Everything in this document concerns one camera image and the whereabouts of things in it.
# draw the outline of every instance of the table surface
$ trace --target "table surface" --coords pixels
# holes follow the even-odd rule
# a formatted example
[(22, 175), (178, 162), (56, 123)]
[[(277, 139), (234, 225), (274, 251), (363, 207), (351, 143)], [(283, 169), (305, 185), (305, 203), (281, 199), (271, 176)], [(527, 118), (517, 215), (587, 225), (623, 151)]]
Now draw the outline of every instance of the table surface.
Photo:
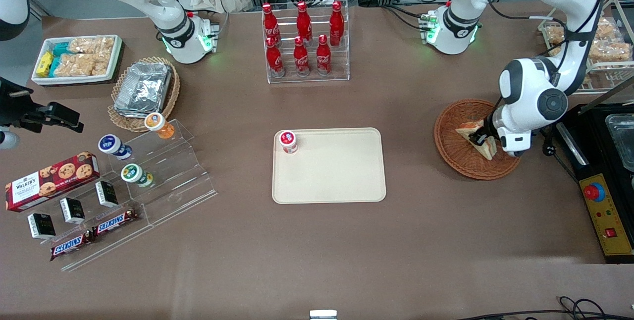
[[(550, 10), (499, 6), (510, 15)], [(311, 309), (337, 309), (343, 320), (450, 320), (557, 309), (559, 295), (632, 316), (634, 266), (603, 264), (577, 184), (539, 142), (514, 173), (492, 182), (461, 176), (435, 149), (432, 129), (446, 105), (495, 101), (505, 64), (543, 49), (539, 22), (487, 9), (473, 45), (447, 56), (380, 8), (353, 8), (351, 20), (345, 83), (268, 85), (258, 13), (232, 15), (218, 53), (176, 65), (173, 117), (196, 136), (213, 176), (219, 195), (208, 202), (71, 273), (48, 262), (23, 218), (1, 212), (2, 318), (306, 319)], [(118, 34), (123, 66), (170, 58), (147, 18), (43, 23), (45, 38)], [(80, 112), (86, 128), (18, 131), (22, 144), (2, 152), (0, 180), (95, 151), (105, 133), (136, 136), (109, 121), (112, 85), (30, 87), (34, 101)], [(347, 127), (381, 132), (385, 200), (276, 204), (272, 136)]]

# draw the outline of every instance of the acrylic bottle rack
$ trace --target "acrylic bottle rack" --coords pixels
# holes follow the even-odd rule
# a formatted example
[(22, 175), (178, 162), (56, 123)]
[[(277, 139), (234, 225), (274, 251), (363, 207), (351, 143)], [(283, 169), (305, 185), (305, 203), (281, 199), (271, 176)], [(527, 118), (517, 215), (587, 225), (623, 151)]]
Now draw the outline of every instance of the acrylic bottle rack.
[[(50, 214), (53, 219), (57, 236), (41, 242), (45, 248), (43, 262), (50, 258), (51, 247), (61, 245), (87, 229), (134, 208), (139, 216), (137, 220), (104, 232), (95, 242), (53, 260), (61, 266), (61, 270), (73, 271), (217, 194), (208, 172), (200, 166), (193, 152), (190, 144), (193, 135), (176, 119), (170, 123), (176, 130), (171, 139), (161, 139), (152, 132), (143, 133), (126, 142), (133, 149), (133, 155), (127, 160), (96, 153), (102, 171), (98, 180), (19, 214), (25, 220), (25, 232), (29, 232), (26, 218), (32, 213)], [(139, 187), (121, 179), (121, 169), (130, 162), (152, 173), (154, 183), (150, 187)], [(95, 189), (95, 183), (100, 180), (113, 185), (119, 204), (117, 207), (109, 209), (100, 205)], [(79, 225), (66, 223), (59, 206), (62, 198), (81, 201), (85, 221)]]
[(310, 81), (336, 81), (350, 79), (350, 15), (348, 2), (341, 1), (341, 13), (344, 16), (344, 35), (338, 47), (330, 46), (332, 71), (326, 76), (322, 76), (317, 72), (317, 38), (320, 34), (328, 36), (328, 44), (330, 44), (330, 15), (332, 13), (333, 1), (315, 2), (307, 10), (311, 17), (313, 25), (313, 43), (308, 50), (308, 64), (311, 73), (302, 77), (297, 75), (295, 71), (295, 59), (293, 51), (295, 49), (295, 36), (297, 36), (297, 7), (292, 2), (275, 2), (271, 3), (273, 14), (278, 19), (279, 33), (281, 35), (281, 60), (286, 69), (286, 74), (281, 78), (272, 77), (271, 68), (266, 61), (266, 33), (262, 24), (262, 36), (264, 46), (264, 66), (266, 67), (266, 78), (269, 83), (283, 82), (310, 82)]

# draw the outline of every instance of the wicker basket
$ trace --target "wicker basket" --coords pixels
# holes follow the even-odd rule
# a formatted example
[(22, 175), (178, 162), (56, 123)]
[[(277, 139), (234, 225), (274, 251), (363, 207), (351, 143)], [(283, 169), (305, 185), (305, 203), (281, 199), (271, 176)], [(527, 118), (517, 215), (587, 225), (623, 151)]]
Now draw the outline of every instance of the wicker basket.
[(519, 164), (519, 158), (502, 151), (496, 140), (498, 153), (493, 160), (485, 159), (475, 148), (456, 132), (462, 123), (479, 121), (492, 112), (489, 101), (464, 99), (452, 103), (438, 115), (434, 125), (434, 141), (442, 159), (456, 171), (469, 178), (494, 180), (509, 175)]
[[(172, 113), (172, 110), (174, 109), (174, 105), (176, 105), (176, 99), (178, 99), (178, 92), (181, 90), (181, 79), (178, 77), (176, 68), (171, 62), (169, 62), (168, 60), (165, 60), (165, 58), (156, 57), (156, 56), (142, 58), (141, 60), (137, 62), (165, 63), (165, 65), (172, 67), (172, 78), (170, 79), (170, 82), (169, 82), (170, 85), (169, 85), (169, 90), (167, 92), (167, 96), (165, 96), (165, 105), (163, 106), (163, 112), (161, 112), (163, 116), (165, 117), (165, 119), (169, 120), (168, 116), (170, 113)], [(121, 85), (123, 81), (125, 80), (125, 77), (127, 76), (127, 72), (129, 69), (130, 67), (125, 69), (125, 71), (118, 78), (117, 83), (115, 84), (115, 87), (112, 90), (112, 94), (110, 96), (112, 96), (113, 102), (117, 100), (118, 93), (121, 90)], [(147, 128), (145, 128), (145, 124), (142, 118), (124, 117), (115, 111), (114, 105), (108, 107), (108, 114), (110, 116), (111, 121), (115, 125), (121, 128), (129, 130), (131, 132), (136, 132), (136, 133), (143, 133), (143, 132), (147, 132), (148, 130)]]

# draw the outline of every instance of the cookie box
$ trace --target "cookie box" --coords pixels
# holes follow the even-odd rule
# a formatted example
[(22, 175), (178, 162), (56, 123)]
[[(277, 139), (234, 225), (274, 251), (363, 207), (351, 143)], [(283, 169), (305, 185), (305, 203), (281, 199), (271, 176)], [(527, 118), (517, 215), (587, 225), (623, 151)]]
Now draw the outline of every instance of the cookie box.
[(79, 153), (7, 184), (6, 209), (22, 212), (99, 178), (97, 158)]

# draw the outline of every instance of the red bottle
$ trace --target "red bottle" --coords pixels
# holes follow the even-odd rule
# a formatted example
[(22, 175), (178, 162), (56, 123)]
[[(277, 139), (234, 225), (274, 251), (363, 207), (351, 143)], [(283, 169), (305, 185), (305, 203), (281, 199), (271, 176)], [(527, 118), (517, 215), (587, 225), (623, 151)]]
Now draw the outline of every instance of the red bottle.
[(279, 35), (279, 25), (277, 18), (273, 15), (271, 4), (265, 2), (262, 4), (264, 12), (264, 32), (267, 38), (273, 38), (275, 46), (281, 45), (281, 36)]
[(281, 53), (279, 49), (275, 47), (275, 40), (273, 38), (266, 39), (266, 60), (271, 67), (271, 77), (281, 78), (286, 73), (284, 65), (281, 63)]
[(297, 34), (304, 40), (304, 45), (309, 47), (313, 42), (313, 25), (311, 18), (306, 13), (306, 2), (299, 1), (297, 4)]
[(319, 47), (317, 47), (317, 72), (326, 76), (330, 74), (332, 65), (330, 63), (330, 47), (328, 46), (328, 37), (326, 34), (319, 35)]
[(295, 58), (295, 69), (299, 76), (308, 76), (311, 73), (311, 68), (308, 67), (308, 51), (304, 47), (304, 40), (301, 36), (295, 36), (295, 51), (293, 51)]
[(330, 15), (330, 44), (338, 47), (344, 37), (344, 16), (341, 13), (341, 2), (335, 1), (332, 4), (332, 14)]

